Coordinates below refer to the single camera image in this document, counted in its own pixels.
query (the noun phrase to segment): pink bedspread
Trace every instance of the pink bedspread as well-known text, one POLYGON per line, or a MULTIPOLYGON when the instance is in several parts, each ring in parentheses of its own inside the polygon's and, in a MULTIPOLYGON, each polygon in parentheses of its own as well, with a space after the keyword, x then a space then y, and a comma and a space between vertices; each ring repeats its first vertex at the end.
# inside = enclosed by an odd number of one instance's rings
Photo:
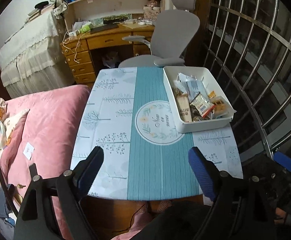
MULTIPOLYGON (((75 85, 7 101, 8 116, 25 108, 30 109, 14 160, 3 158, 4 153, 1 158, 1 166, 5 165, 8 169, 8 183, 28 186, 31 181, 29 166, 32 163, 36 164, 38 174, 44 179, 58 177, 70 168, 79 123, 89 94, 87 86, 75 85), (30 161, 23 154, 27 142, 34 147, 30 161)), ((18 189, 22 196, 26 190, 27 187, 18 189)), ((55 202, 55 211, 65 237, 67 226, 58 201, 55 202)))

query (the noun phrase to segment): office chair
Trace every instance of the office chair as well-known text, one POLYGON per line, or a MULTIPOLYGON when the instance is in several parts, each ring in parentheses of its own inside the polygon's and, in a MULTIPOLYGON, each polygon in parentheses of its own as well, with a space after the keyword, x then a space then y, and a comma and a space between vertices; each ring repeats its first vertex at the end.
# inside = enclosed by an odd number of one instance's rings
POLYGON ((129 58, 121 62, 119 68, 184 64, 184 59, 180 56, 198 31, 200 19, 189 12, 195 9, 195 0, 172 0, 172 2, 177 9, 166 10, 158 15, 151 42, 138 35, 122 38, 125 41, 146 44, 151 50, 151 55, 129 58))

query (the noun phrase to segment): wooden floor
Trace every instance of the wooden floor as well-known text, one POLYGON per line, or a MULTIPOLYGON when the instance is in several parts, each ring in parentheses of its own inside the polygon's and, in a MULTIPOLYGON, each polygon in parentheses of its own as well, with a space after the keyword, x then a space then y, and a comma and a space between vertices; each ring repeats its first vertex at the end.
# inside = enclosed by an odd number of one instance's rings
MULTIPOLYGON (((194 201, 203 204, 202 195, 177 199, 175 201, 194 201)), ((151 201, 151 209, 156 210, 159 201, 151 201)), ((86 197, 81 201, 82 210, 88 222, 100 240, 110 240, 129 228, 132 215, 135 213, 135 202, 128 200, 107 200, 86 197)))

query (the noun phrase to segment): desk mat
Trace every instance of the desk mat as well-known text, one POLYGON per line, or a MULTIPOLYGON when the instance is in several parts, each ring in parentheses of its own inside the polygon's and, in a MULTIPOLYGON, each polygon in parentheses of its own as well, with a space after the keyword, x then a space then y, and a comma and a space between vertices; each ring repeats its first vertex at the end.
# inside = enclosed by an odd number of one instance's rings
POLYGON ((176 131, 162 68, 100 71, 82 116, 71 168, 94 146, 102 147, 105 156, 91 196, 161 200, 201 194, 188 164, 193 146, 219 170, 243 177, 230 125, 187 134, 176 131))

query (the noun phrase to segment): chair armrest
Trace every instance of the chair armrest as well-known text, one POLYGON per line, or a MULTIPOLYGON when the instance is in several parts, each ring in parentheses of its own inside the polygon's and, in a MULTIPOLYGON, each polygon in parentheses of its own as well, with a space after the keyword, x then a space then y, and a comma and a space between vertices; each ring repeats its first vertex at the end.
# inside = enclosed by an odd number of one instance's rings
POLYGON ((184 59, 178 57, 160 58, 154 61, 154 64, 158 67, 164 66, 183 66, 184 59))
POLYGON ((147 45, 149 48, 151 48, 151 43, 149 41, 145 40, 145 36, 140 36, 140 35, 125 36, 122 39, 124 41, 138 41, 138 42, 142 42, 145 45, 147 45))

